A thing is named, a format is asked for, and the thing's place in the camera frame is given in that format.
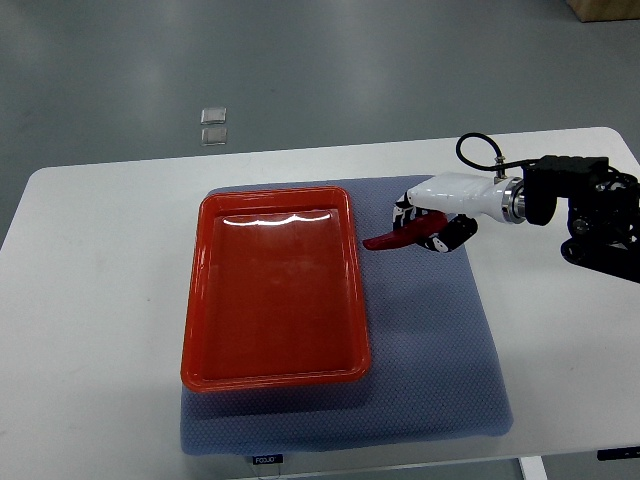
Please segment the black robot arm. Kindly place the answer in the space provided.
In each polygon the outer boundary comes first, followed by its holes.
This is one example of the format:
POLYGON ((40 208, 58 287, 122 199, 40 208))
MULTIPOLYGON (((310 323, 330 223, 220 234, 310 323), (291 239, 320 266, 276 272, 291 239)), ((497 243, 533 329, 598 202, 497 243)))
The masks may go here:
POLYGON ((498 156, 475 174, 443 173, 408 189, 395 203, 393 231, 404 243, 449 253, 478 231, 478 217, 545 226, 567 202, 565 261, 639 280, 639 181, 606 157, 547 155, 517 162, 520 176, 498 156))

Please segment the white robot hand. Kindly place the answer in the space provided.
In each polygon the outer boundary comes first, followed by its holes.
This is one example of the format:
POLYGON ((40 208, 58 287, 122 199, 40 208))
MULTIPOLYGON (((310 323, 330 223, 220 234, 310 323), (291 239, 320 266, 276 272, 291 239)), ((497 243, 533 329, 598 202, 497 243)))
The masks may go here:
POLYGON ((395 202, 392 229, 408 225, 415 217, 416 207, 456 214, 442 230, 418 241, 425 249, 449 253, 477 233, 475 217, 487 215, 507 224, 524 222, 524 181, 519 177, 496 180, 462 173, 435 175, 410 188, 395 202))

